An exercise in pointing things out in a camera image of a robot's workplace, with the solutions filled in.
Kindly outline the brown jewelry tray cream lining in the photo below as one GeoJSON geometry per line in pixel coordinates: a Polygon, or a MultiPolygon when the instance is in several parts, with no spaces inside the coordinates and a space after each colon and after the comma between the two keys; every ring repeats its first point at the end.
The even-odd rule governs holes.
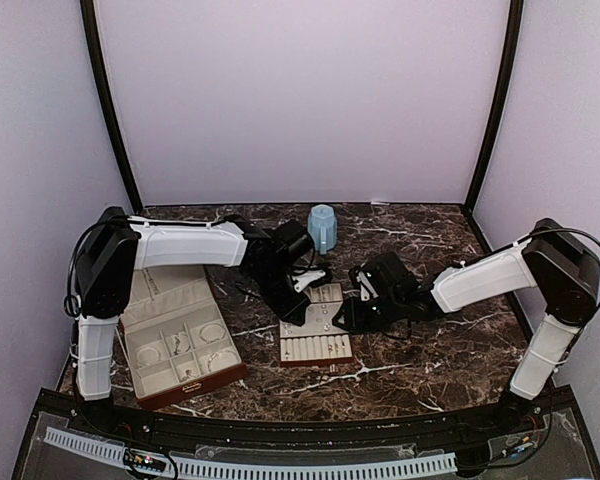
{"type": "Polygon", "coordinates": [[[319,288],[308,288],[310,299],[303,326],[280,323],[280,366],[308,367],[338,365],[354,362],[350,336],[341,328],[334,327],[332,318],[343,303],[344,296],[339,283],[319,288]],[[327,342],[334,350],[327,350],[327,342]]]}

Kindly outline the brown jewelry box cream lining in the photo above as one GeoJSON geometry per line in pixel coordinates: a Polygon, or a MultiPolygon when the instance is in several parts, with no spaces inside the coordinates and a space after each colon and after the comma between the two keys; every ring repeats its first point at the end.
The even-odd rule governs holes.
{"type": "Polygon", "coordinates": [[[134,271],[120,327],[136,400],[145,410],[180,403],[247,376],[202,266],[134,271]],[[240,363],[210,373],[209,357],[225,349],[234,351],[240,363]],[[194,377],[183,381],[186,369],[194,377]]]}

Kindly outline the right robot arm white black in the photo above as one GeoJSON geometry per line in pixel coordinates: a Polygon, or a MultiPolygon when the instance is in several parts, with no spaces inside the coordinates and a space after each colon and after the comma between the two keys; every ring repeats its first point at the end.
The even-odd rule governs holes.
{"type": "Polygon", "coordinates": [[[399,321],[427,322],[467,306],[536,289],[544,316],[509,381],[509,395],[490,413],[501,434],[514,432],[600,309],[600,240],[551,218],[527,235],[478,259],[419,279],[394,252],[351,269],[359,295],[343,301],[333,318],[351,334],[380,333],[399,321]]]}

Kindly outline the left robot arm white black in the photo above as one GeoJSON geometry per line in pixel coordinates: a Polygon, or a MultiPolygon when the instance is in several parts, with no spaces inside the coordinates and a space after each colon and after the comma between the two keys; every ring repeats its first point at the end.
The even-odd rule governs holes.
{"type": "Polygon", "coordinates": [[[69,261],[65,314],[75,322],[74,387],[86,400],[83,421],[100,436],[121,427],[111,394],[114,331],[131,299],[133,275],[154,267],[236,267],[278,319],[301,324],[309,299],[297,261],[314,241],[300,222],[264,229],[239,215],[215,222],[157,220],[107,208],[76,241],[69,261]]]}

